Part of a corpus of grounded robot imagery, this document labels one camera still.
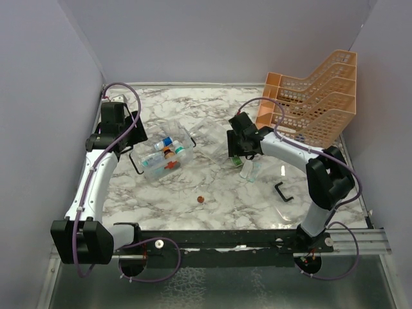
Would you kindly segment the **small clear teal packet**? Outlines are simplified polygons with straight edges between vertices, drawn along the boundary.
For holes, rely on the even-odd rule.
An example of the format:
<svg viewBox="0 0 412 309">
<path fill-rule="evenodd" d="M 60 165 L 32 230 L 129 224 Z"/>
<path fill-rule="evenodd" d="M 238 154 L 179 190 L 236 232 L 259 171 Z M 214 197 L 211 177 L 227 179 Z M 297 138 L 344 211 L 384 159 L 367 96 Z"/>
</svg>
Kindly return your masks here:
<svg viewBox="0 0 412 309">
<path fill-rule="evenodd" d="M 242 179 L 245 179 L 248 182 L 254 183 L 260 170 L 261 170 L 261 164 L 259 162 L 247 160 L 244 162 L 242 170 L 240 171 L 239 175 Z"/>
</svg>

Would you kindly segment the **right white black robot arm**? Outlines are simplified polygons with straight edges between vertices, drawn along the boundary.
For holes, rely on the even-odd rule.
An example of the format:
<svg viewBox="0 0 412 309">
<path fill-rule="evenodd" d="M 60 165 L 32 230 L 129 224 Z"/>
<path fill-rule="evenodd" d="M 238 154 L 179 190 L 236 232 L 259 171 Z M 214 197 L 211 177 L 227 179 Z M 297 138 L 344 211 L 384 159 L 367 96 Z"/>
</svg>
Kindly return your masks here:
<svg viewBox="0 0 412 309">
<path fill-rule="evenodd" d="M 249 116 L 242 112 L 229 120 L 227 131 L 229 156 L 255 155 L 280 159 L 306 174 L 309 196 L 312 200 L 304 220 L 298 225 L 295 243 L 309 252 L 319 244 L 319 237 L 339 202 L 355 187 L 351 171 L 341 151 L 309 148 L 281 136 L 271 127 L 257 128 Z"/>
</svg>

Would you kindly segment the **white blue small bottle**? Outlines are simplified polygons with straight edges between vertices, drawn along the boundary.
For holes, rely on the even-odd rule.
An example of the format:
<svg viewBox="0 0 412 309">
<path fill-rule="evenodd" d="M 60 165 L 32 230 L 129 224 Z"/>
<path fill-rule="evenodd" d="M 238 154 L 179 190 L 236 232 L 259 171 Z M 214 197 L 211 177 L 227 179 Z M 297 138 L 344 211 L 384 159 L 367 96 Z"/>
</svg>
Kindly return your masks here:
<svg viewBox="0 0 412 309">
<path fill-rule="evenodd" d="M 161 151 L 163 148 L 171 145 L 172 143 L 173 143 L 173 139 L 168 136 L 166 138 L 163 138 L 161 141 L 155 143 L 153 147 L 156 151 Z"/>
</svg>

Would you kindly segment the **brown orange-cap medicine bottle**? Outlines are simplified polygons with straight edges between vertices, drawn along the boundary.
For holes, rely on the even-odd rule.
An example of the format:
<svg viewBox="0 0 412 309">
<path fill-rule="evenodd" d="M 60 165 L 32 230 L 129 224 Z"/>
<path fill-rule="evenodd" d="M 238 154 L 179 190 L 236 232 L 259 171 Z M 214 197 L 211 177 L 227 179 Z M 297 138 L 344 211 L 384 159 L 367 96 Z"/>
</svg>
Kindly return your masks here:
<svg viewBox="0 0 412 309">
<path fill-rule="evenodd" d="M 172 151 L 172 150 L 170 149 L 170 147 L 164 147 L 164 148 L 162 149 L 162 151 L 163 151 L 163 153 L 164 153 L 164 158 L 165 158 L 166 160 L 171 159 L 172 157 L 175 156 L 174 151 Z"/>
</svg>

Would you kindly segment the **white blue gauze packet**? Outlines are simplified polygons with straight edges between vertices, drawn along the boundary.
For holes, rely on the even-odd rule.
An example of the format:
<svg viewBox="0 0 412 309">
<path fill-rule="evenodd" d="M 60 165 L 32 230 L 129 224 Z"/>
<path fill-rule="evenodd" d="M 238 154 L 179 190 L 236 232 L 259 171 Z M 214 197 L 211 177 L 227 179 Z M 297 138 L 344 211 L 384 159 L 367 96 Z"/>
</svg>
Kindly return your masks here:
<svg viewBox="0 0 412 309">
<path fill-rule="evenodd" d="M 160 164 L 165 161 L 164 155 L 161 152 L 155 152 L 145 156 L 142 159 L 142 165 L 144 167 L 151 167 L 156 164 Z"/>
</svg>

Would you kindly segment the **white green-label medicine bottle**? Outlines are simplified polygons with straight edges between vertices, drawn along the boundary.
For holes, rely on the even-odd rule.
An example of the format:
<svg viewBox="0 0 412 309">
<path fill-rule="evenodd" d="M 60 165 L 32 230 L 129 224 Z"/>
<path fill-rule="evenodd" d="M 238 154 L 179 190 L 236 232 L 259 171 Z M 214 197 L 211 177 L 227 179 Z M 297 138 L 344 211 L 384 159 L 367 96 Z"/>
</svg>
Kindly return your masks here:
<svg viewBox="0 0 412 309">
<path fill-rule="evenodd" d="M 178 140 L 174 140 L 173 141 L 173 147 L 174 147 L 174 153 L 176 155 L 180 155 L 180 156 L 185 156 L 186 155 L 186 150 L 184 145 L 179 142 Z"/>
</svg>

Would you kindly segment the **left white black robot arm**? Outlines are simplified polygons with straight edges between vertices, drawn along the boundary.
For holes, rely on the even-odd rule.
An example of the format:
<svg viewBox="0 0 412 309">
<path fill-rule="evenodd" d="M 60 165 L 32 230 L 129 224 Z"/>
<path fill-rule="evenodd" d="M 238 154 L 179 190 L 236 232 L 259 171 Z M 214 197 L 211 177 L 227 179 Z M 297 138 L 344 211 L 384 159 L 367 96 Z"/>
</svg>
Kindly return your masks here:
<svg viewBox="0 0 412 309">
<path fill-rule="evenodd" d="M 74 200 L 61 220 L 53 221 L 51 236 L 65 264 L 100 264 L 111 261 L 121 248 L 137 253 L 142 238 L 136 223 L 102 224 L 109 181 L 121 154 L 147 140 L 142 121 L 123 102 L 103 102 L 101 121 L 86 140 L 86 161 Z"/>
</svg>

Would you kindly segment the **clear plastic medicine box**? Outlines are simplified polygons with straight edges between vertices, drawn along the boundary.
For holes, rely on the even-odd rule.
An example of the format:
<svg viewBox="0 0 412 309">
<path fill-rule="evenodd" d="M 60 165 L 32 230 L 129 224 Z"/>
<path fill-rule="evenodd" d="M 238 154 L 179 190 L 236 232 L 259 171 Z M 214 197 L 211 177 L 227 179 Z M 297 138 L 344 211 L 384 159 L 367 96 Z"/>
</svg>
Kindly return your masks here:
<svg viewBox="0 0 412 309">
<path fill-rule="evenodd" d="M 155 182 L 186 166 L 193 159 L 196 142 L 177 120 L 168 120 L 147 130 L 147 140 L 129 154 L 135 171 Z"/>
</svg>

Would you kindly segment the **green small packet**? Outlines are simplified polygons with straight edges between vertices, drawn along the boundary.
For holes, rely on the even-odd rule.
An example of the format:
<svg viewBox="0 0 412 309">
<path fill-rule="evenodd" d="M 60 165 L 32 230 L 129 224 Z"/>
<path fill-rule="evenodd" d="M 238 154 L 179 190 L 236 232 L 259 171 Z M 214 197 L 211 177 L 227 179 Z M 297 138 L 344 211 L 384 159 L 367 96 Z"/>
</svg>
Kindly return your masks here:
<svg viewBox="0 0 412 309">
<path fill-rule="evenodd" d="M 236 166 L 236 167 L 241 166 L 243 164 L 241 158 L 238 157 L 238 156 L 232 157 L 231 160 L 232 160 L 232 163 L 234 164 L 234 166 Z"/>
</svg>

